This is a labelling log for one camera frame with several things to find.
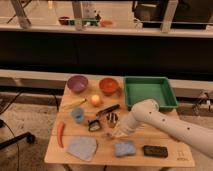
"wooden table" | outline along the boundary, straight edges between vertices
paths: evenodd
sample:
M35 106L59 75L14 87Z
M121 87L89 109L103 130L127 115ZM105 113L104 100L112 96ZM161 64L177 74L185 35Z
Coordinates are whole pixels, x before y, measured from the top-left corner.
M89 101L82 104L87 116L94 116L99 110L109 107L114 104L120 104L121 109L117 110L120 117L128 113L125 106L125 99L123 93L123 83L120 84L120 90L112 96L106 97L100 92L98 88L98 80L90 80L87 90L80 94L72 93L67 87L65 87L64 95L62 97L61 106L57 114L55 124L50 137L48 149L45 156L46 163L60 163L60 164L87 164L87 165L116 165L116 166L156 166L156 167L194 167L195 163L190 151L190 148L169 135L161 132L160 130L143 124L136 133L130 135L128 140L132 140L137 148L135 156L127 156L123 158L117 158L114 156L113 144L123 139L107 140L103 135L105 131L111 131L106 124L103 124L102 131L89 132L86 126L76 124L70 112L72 109L63 108L66 104L70 104L80 98L90 99L91 95L99 94L103 99L103 104L100 107L93 107ZM178 118L176 110L173 110L166 115ZM57 125L60 121L63 121L66 126L63 133L64 148L60 148L57 143ZM92 161L82 161L68 153L66 148L70 141L76 136L93 136L98 142L98 149L94 155ZM141 147L143 145L158 145L166 146L168 149L168 157L165 159L146 157L144 156Z

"sponge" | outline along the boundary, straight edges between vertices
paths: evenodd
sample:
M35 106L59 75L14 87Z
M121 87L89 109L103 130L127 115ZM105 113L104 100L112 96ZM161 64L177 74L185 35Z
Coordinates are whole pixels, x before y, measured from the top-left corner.
M136 153L135 145L132 141L123 141L116 143L114 144L114 148L116 157L135 155Z

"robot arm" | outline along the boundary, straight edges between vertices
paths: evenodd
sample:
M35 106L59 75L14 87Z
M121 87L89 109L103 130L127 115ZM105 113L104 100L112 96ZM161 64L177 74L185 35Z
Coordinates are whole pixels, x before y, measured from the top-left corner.
M147 123L213 158L213 130L174 119L158 110L157 102L152 99L136 103L131 112L121 119L113 135L115 137L129 135L141 123Z

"black remote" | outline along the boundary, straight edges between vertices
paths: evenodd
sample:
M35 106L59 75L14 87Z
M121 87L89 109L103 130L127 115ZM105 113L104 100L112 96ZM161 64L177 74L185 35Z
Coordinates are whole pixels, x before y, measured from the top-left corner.
M143 146L143 151L145 156L162 158L168 157L168 151L166 147L145 145Z

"green tray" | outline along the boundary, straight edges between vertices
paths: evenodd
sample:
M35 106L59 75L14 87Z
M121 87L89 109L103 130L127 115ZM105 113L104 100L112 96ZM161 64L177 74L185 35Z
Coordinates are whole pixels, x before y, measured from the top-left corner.
M128 110L140 101L154 99L160 110L178 107L174 93L166 77L124 77L125 102Z

